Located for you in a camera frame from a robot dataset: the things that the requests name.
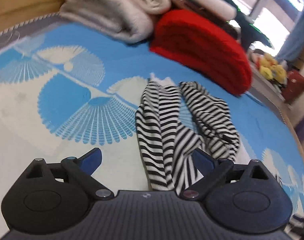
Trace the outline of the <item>black white striped garment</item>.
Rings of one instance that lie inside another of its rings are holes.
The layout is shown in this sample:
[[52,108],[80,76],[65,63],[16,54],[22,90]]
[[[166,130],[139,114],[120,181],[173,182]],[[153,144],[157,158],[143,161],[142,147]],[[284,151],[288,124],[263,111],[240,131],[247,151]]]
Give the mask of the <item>black white striped garment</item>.
[[234,161],[240,148],[228,105],[197,82],[162,86],[150,81],[135,119],[143,163],[156,191],[180,194],[203,178],[192,160],[194,150]]

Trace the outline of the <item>blue white patterned bed sheet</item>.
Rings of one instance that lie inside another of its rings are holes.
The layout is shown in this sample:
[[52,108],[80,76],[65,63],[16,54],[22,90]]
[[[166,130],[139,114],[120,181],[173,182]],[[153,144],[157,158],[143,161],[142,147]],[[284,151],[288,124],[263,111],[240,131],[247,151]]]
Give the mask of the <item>blue white patterned bed sheet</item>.
[[110,189],[148,187],[135,112],[151,74],[178,85],[195,81],[224,100],[240,133],[238,163],[260,159],[304,215],[304,163],[275,107],[253,92],[235,97],[201,74],[56,16],[0,34],[0,206],[37,157],[57,162],[98,147],[94,176]]

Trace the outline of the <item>dark red plush cushion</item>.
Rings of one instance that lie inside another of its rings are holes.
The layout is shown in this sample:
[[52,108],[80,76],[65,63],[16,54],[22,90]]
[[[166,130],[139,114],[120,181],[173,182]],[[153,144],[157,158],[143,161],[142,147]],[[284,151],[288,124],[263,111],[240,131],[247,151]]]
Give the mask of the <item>dark red plush cushion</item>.
[[287,72],[287,85],[281,90],[284,102],[293,103],[304,93],[304,77],[297,70]]

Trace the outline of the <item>yellow plush toys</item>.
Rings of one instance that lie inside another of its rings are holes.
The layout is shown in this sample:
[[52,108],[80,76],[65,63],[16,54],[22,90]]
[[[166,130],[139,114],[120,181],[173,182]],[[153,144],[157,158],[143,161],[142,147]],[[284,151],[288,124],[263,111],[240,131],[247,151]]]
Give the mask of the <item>yellow plush toys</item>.
[[268,81],[276,81],[284,85],[287,80],[287,72],[284,67],[269,53],[257,54],[252,56],[259,73]]

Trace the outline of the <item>red folded blanket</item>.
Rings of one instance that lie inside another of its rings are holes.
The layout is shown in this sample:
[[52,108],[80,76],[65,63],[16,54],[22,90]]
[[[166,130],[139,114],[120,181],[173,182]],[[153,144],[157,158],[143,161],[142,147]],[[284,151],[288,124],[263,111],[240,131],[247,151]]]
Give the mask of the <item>red folded blanket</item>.
[[251,87],[252,71],[243,48],[210,20],[185,9],[166,12],[157,21],[150,51],[176,61],[233,95]]

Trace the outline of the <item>dark teal shark plush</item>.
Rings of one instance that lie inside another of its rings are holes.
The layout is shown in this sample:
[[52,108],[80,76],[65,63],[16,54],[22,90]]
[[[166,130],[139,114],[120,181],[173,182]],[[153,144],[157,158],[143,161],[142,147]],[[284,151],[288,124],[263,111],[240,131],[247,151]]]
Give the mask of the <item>dark teal shark plush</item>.
[[262,44],[272,48],[272,43],[269,38],[263,34],[258,28],[256,28],[251,22],[249,22],[246,15],[240,10],[240,8],[232,0],[224,0],[232,7],[236,8],[236,17],[234,20],[238,23],[241,28],[241,46],[247,51],[249,46],[255,42],[259,41]]

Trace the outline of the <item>blue curtain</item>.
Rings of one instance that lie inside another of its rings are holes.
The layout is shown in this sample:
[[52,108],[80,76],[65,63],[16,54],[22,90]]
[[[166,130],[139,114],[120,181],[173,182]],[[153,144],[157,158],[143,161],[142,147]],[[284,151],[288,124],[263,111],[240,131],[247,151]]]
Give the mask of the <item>blue curtain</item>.
[[278,61],[294,61],[304,48],[304,8],[299,20],[277,54]]

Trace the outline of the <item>beige folded blanket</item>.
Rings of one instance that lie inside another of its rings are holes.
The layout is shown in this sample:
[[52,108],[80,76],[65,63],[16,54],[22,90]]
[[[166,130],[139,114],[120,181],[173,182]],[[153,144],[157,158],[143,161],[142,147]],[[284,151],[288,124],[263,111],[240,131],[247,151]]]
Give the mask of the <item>beige folded blanket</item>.
[[60,16],[134,44],[147,39],[171,0],[65,0]]

